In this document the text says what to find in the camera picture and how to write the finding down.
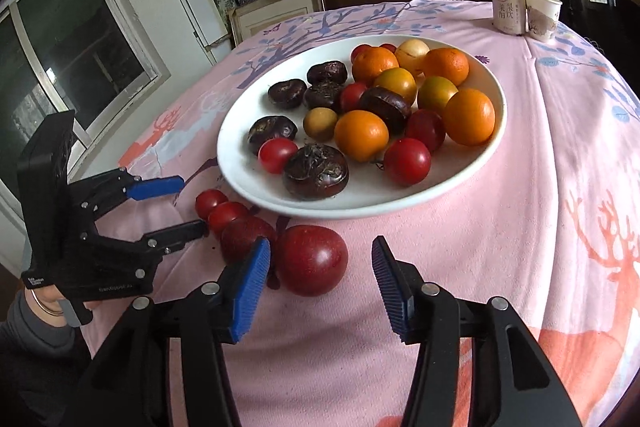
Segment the person left hand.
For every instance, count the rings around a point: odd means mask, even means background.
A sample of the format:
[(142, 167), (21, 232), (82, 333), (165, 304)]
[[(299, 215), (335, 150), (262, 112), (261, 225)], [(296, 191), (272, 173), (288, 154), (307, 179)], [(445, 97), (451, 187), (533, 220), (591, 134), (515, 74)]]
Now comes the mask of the person left hand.
[(26, 315), (33, 320), (52, 327), (63, 327), (67, 324), (62, 309), (64, 296), (54, 285), (36, 289), (25, 289)]

